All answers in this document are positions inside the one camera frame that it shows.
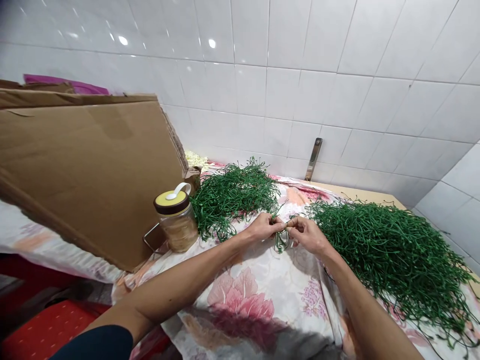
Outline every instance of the glass jar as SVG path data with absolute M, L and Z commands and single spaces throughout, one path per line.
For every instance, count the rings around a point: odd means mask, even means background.
M 190 203 L 191 185 L 185 182 L 175 190 L 158 195 L 153 202 L 158 213 L 158 224 L 167 235 L 167 243 L 174 253 L 184 253 L 199 238 L 194 209 Z

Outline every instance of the cardboard box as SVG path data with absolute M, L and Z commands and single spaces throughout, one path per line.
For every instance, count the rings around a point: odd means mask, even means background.
M 36 91 L 51 91 L 54 93 L 75 94 L 75 89 L 73 85 L 69 82 L 62 82 L 62 83 L 34 82 L 30 84 L 21 85 L 15 81 L 0 79 L 0 89 L 36 90 Z
M 188 164 L 154 95 L 0 89 L 0 190 L 65 240 L 134 271 L 154 198 Z M 151 238 L 153 247 L 163 239 Z

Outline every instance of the white tile wall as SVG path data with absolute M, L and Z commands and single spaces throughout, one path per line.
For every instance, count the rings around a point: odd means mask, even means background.
M 4 79 L 155 93 L 186 148 L 278 175 L 303 177 L 322 137 L 314 180 L 410 207 L 448 172 L 480 200 L 479 53 L 476 0 L 0 4 Z
M 443 231 L 452 249 L 480 274 L 480 144 L 470 151 L 416 205 Z

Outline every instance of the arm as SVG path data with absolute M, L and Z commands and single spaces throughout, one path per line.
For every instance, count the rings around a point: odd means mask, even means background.
M 295 242 L 319 258 L 335 279 L 367 359 L 423 359 L 405 333 L 380 306 L 312 220 L 296 217 L 287 223 Z
M 104 325 L 119 325 L 130 331 L 135 346 L 154 325 L 192 304 L 214 276 L 250 244 L 282 231 L 277 217 L 261 213 L 244 231 L 229 240 L 185 260 L 138 287 L 92 322 L 85 332 Z

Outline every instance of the tangled green string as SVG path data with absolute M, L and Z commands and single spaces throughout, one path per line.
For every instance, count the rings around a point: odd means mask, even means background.
M 234 220 L 250 221 L 254 212 L 267 211 L 277 216 L 277 198 L 280 191 L 267 174 L 265 162 L 252 157 L 241 168 L 230 163 L 215 174 L 205 175 L 200 188 L 190 202 L 202 240 L 217 236 L 220 242 L 237 234 Z M 280 236 L 275 236 L 276 247 L 282 252 L 287 247 Z
M 451 349 L 457 343 L 467 350 L 480 345 L 466 333 L 468 322 L 479 321 L 461 290 L 476 280 L 423 217 L 358 199 L 318 199 L 305 210 L 363 285 L 402 320 L 413 321 L 429 342 L 433 338 L 421 324 L 443 329 L 445 337 L 437 337 Z

